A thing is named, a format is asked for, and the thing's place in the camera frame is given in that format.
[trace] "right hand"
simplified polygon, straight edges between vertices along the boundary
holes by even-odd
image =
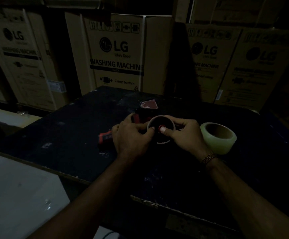
[[[203,140],[200,126],[196,120],[176,118],[169,115],[166,115],[166,117],[170,118],[175,124],[184,126],[182,131],[173,131],[164,127],[160,129],[160,132],[164,135],[173,138],[180,148],[193,154],[199,161],[212,153]]]

